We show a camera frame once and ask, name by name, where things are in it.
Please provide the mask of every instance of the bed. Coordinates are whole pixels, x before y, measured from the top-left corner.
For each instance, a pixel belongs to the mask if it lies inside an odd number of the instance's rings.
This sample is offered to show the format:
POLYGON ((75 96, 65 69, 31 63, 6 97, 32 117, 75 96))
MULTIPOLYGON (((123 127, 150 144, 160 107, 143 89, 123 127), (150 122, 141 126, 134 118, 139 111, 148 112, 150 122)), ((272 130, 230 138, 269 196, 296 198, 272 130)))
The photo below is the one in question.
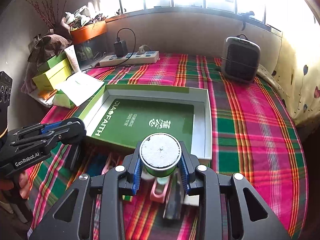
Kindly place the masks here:
MULTIPOLYGON (((155 64, 93 69, 106 84, 154 84, 208 89, 212 111, 212 163, 218 173, 242 173, 278 216, 292 239, 304 225, 308 202, 308 178, 304 154, 294 124, 275 90, 256 77, 249 86, 227 80, 220 72, 221 60, 183 54, 161 54, 155 64)), ((86 104, 67 109, 54 106, 43 123, 78 116, 86 104)), ((70 147, 59 144, 52 157, 28 169, 32 186, 29 203, 34 219, 29 234, 45 213, 70 186, 88 172, 103 172, 109 155, 116 164, 116 153, 94 145, 86 146, 86 155, 77 172, 63 167, 70 147)), ((197 209, 184 206, 181 219, 167 223, 163 206, 149 199, 151 185, 142 182, 137 196, 124 201, 127 240, 195 238, 197 209)), ((94 239, 98 239, 99 201, 94 239)))

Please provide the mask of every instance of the cloth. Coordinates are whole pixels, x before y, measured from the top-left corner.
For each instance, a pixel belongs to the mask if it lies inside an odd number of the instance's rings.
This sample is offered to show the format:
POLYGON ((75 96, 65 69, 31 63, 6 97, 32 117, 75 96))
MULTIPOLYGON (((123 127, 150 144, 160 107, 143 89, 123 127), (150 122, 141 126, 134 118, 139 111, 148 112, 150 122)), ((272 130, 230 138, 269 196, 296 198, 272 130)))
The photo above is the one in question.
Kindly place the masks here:
POLYGON ((29 94, 32 91, 36 90, 37 86, 33 82, 32 78, 38 74, 37 65, 34 62, 29 62, 26 70, 26 76, 21 87, 21 92, 29 94))
POLYGON ((66 24, 66 18, 63 17, 55 29, 50 29, 36 44, 28 62, 35 62, 37 67, 46 62, 55 55, 59 55, 72 43, 70 27, 66 24))
POLYGON ((261 77, 263 80, 268 82, 268 84, 276 91, 278 96, 280 97, 282 103, 284 104, 284 107, 286 107, 285 100, 287 98, 287 94, 284 92, 282 87, 275 81, 273 76, 268 72, 268 70, 259 64, 257 75, 261 77))
MULTIPOLYGON (((256 78, 249 86, 229 81, 219 72, 221 59, 161 54, 155 64, 93 69, 106 84, 156 84, 208 89, 212 111, 212 163, 219 173, 242 173, 278 216, 293 239, 303 227, 308 179, 295 127, 277 93, 256 78)), ((90 100, 72 110, 54 106, 43 122, 78 116, 90 100)), ((86 171, 98 151, 87 146, 77 174, 63 168, 68 146, 59 144, 52 158, 28 170, 34 207, 30 232, 74 178, 86 171)), ((194 239, 196 208, 185 206, 181 220, 162 220, 163 206, 149 200, 150 185, 142 182, 132 202, 124 203, 126 239, 194 239)))

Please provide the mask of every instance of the yellow box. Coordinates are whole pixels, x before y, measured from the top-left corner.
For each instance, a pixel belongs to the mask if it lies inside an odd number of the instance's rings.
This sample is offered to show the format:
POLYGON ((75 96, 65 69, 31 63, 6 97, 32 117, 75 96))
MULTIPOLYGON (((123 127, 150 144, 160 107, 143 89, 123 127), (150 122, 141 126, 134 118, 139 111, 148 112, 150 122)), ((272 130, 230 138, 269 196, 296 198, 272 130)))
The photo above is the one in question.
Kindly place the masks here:
POLYGON ((48 71, 35 76, 32 80, 40 91, 54 90, 56 85, 65 81, 70 75, 70 62, 66 58, 48 71))

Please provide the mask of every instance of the green box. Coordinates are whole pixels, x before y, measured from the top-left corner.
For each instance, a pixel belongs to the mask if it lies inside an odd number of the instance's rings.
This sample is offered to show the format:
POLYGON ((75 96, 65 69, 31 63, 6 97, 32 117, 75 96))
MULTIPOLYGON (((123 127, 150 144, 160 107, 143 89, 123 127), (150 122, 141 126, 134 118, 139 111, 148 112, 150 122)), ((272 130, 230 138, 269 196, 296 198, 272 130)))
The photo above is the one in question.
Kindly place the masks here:
POLYGON ((32 78, 39 91, 54 90, 56 85, 65 81, 71 75, 71 66, 66 58, 44 73, 32 78))
POLYGON ((38 68, 39 72, 45 72, 48 71, 49 69, 53 68, 55 65, 57 65, 58 63, 60 63, 62 60, 66 59, 67 55, 66 53, 63 51, 62 53, 60 53, 57 56, 53 56, 51 59, 49 59, 47 62, 43 63, 42 65, 40 65, 40 67, 38 68))

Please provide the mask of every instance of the power strip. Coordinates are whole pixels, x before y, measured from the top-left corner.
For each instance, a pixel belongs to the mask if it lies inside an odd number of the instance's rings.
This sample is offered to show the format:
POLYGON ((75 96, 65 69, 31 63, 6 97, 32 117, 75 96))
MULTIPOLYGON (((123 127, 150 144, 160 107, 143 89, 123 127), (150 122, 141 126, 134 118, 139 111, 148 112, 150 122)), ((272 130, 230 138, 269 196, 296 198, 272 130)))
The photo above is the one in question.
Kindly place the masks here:
MULTIPOLYGON (((109 67, 118 65, 121 62, 124 62, 130 57, 132 53, 128 53, 124 57, 117 57, 116 55, 106 56, 100 61, 101 67, 109 67)), ((147 63, 156 63, 159 59, 159 51, 146 51, 144 54, 137 55, 136 52, 129 58, 123 65, 128 64, 147 64, 147 63)))

